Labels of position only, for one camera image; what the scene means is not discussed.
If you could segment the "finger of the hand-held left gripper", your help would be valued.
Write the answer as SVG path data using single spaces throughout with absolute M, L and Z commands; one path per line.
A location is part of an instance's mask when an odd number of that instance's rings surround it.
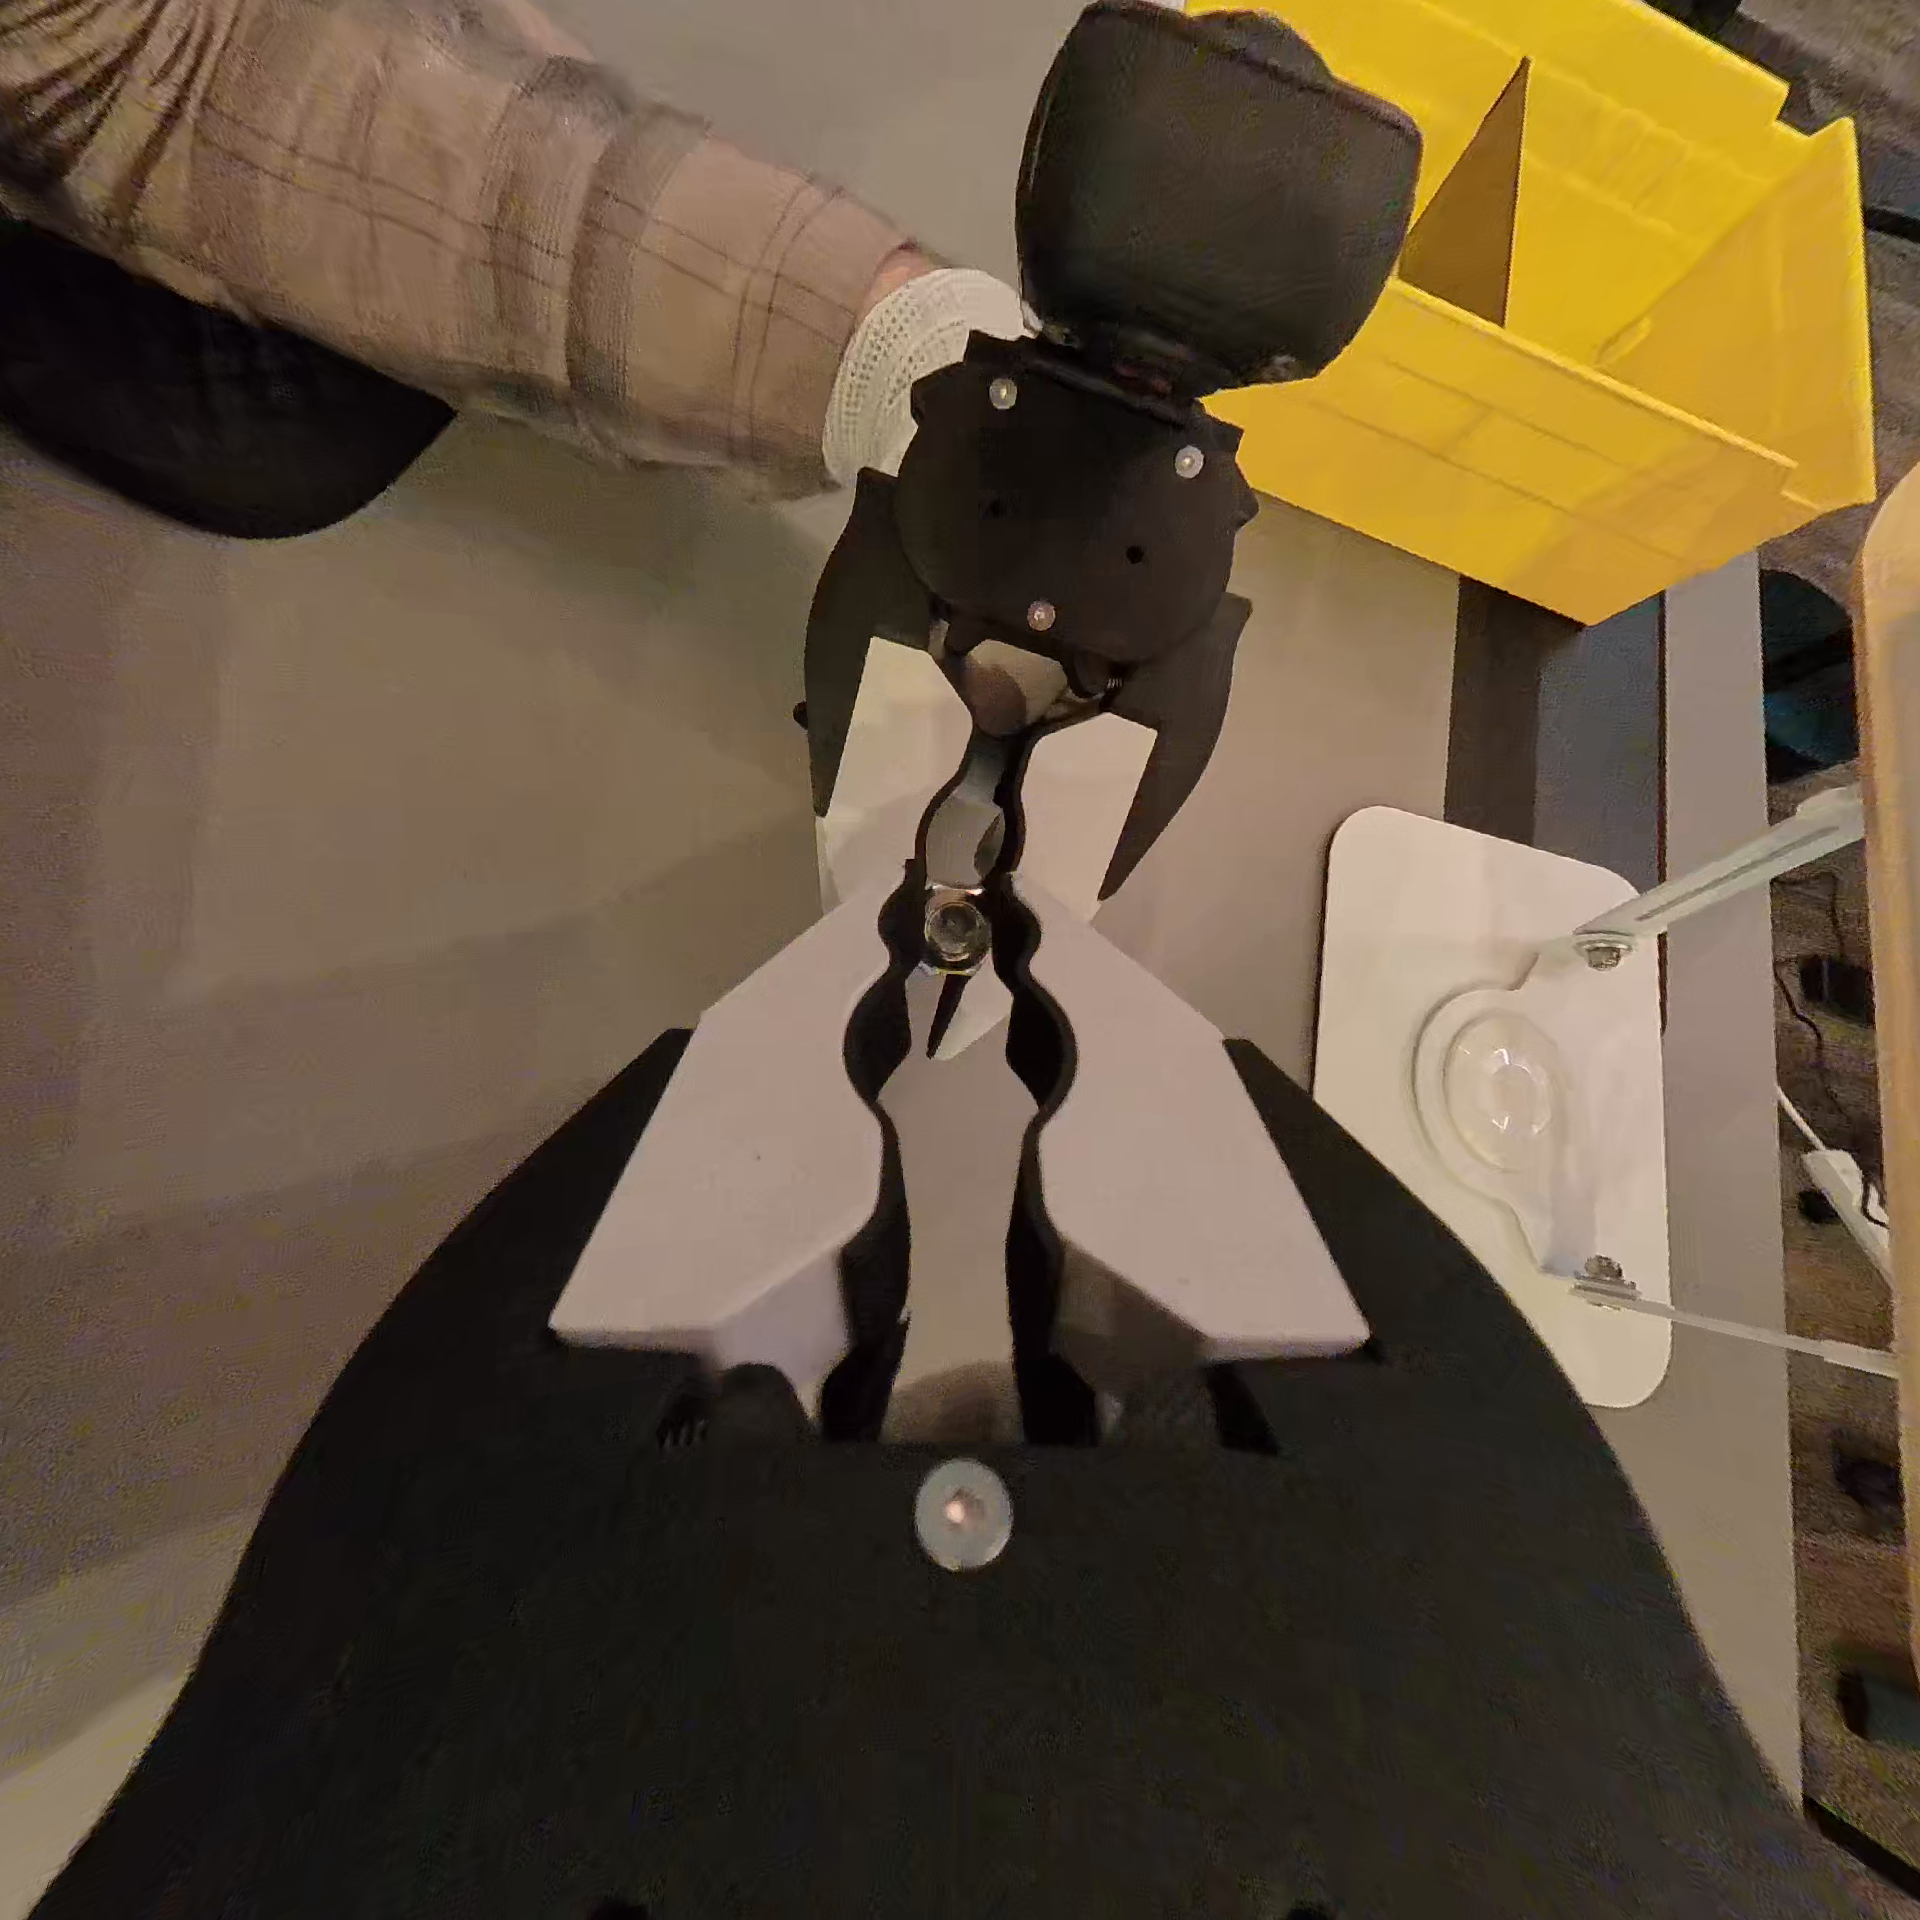
M 969 737 L 969 708 L 934 656 L 873 637 L 818 819 L 823 909 L 901 880 L 926 806 L 953 780 Z
M 1013 886 L 1040 928 L 1088 923 L 1158 744 L 1130 719 L 1046 731 L 1021 781 L 1023 849 Z

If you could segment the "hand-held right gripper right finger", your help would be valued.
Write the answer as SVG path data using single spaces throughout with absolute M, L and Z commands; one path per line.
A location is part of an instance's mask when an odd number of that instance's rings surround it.
M 1032 1441 L 1224 1365 L 1361 1353 L 1369 1325 L 1233 1047 L 1091 923 L 998 885 L 1006 1063 L 1034 1101 L 1006 1235 Z

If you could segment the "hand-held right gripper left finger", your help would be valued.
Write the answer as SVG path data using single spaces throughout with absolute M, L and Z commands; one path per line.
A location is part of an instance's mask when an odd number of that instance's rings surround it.
M 775 1369 L 826 1432 L 879 1432 L 910 1230 L 881 1089 L 905 1060 L 917 863 L 703 1013 L 549 1317 L 574 1347 Z

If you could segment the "yellow plastic storage bin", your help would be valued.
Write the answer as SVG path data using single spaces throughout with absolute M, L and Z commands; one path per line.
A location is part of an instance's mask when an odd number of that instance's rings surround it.
M 1648 4 L 1269 4 L 1425 137 L 1257 492 L 1584 623 L 1879 492 L 1856 126 Z

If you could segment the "person's left forearm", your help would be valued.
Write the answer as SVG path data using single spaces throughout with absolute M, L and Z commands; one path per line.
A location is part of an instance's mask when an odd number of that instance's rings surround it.
M 613 464 L 826 492 L 856 327 L 947 268 L 531 4 L 5 4 L 5 209 Z

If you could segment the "person's left hand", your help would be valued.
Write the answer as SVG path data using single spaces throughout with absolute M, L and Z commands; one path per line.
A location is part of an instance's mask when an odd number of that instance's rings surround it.
M 974 336 L 1021 341 L 1024 305 L 1006 280 L 941 268 L 907 278 L 856 327 L 823 422 L 823 464 L 842 489 L 896 476 L 917 433 L 914 385 L 962 361 Z

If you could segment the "wooden document stand board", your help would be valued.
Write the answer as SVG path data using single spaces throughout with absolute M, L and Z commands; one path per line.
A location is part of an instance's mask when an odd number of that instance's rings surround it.
M 1882 1184 L 1899 1365 L 1904 1526 L 1918 1503 L 1918 470 L 1888 492 L 1856 565 L 1865 886 L 1879 1022 Z

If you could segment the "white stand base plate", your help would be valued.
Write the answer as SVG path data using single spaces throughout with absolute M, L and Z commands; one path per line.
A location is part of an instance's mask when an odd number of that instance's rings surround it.
M 1313 1040 L 1313 1212 L 1338 1259 L 1407 1256 L 1439 1275 L 1471 1333 L 1529 1331 L 1593 1407 L 1638 1407 L 1669 1377 L 1673 1300 L 1626 1302 L 1538 1272 L 1498 1206 L 1433 1160 L 1411 1097 L 1426 1016 L 1478 988 L 1518 984 L 1541 951 L 1624 904 L 1635 885 L 1571 855 L 1397 806 L 1350 815 L 1329 847 Z

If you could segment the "clear round stand mount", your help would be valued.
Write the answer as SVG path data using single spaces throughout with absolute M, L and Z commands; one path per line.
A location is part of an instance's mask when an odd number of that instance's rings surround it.
M 1619 1302 L 1669 1285 L 1662 982 L 1654 951 L 1558 943 L 1518 984 L 1443 1000 L 1411 1056 L 1433 1160 L 1533 1267 Z

